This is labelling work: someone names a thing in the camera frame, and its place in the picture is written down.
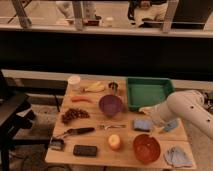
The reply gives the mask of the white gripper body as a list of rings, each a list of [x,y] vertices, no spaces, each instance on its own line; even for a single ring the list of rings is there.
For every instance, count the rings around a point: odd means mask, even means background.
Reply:
[[[139,113],[143,113],[146,115],[149,115],[153,121],[155,122],[161,122],[162,119],[159,115],[158,106],[146,106],[146,107],[140,107],[138,110]]]

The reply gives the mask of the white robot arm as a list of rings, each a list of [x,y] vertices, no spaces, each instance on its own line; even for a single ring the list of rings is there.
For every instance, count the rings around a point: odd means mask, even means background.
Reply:
[[[139,112],[150,116],[158,127],[176,118],[184,119],[213,140],[213,115],[204,108],[204,104],[205,98],[197,90],[177,91],[161,103],[140,107]]]

